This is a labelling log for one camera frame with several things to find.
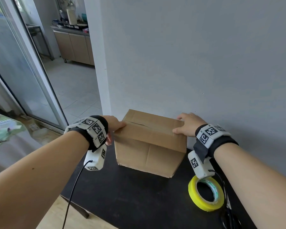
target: hand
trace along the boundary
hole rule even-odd
[[[191,137],[195,137],[195,131],[199,126],[207,124],[203,119],[192,112],[189,114],[181,113],[179,116],[177,116],[177,119],[183,119],[184,125],[182,127],[173,129],[173,132]]]
[[[107,122],[108,122],[108,133],[107,133],[107,140],[106,140],[106,145],[111,145],[112,144],[112,136],[111,133],[119,128],[122,128],[126,125],[126,122],[124,121],[119,121],[116,117],[114,116],[103,116]]]

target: cabinet door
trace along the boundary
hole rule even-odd
[[[54,30],[58,48],[63,59],[74,60],[74,53],[69,34]]]
[[[69,33],[75,61],[90,64],[87,44],[84,35]]]
[[[89,36],[85,36],[85,38],[86,38],[86,44],[87,44],[90,64],[94,65],[94,59],[93,59],[93,53],[92,53],[92,46],[91,46],[90,37]]]

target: cardboard box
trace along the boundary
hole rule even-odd
[[[115,131],[119,165],[170,178],[186,154],[187,138],[172,130],[184,122],[130,109]]]

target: forearm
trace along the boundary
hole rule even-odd
[[[286,228],[286,177],[236,144],[218,147],[214,158],[258,229]]]
[[[0,173],[0,228],[36,228],[86,153],[70,131]]]

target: box lid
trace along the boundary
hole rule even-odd
[[[117,130],[116,135],[186,153],[187,137],[172,132],[174,128],[183,126],[183,121],[132,109],[123,120],[127,125]]]

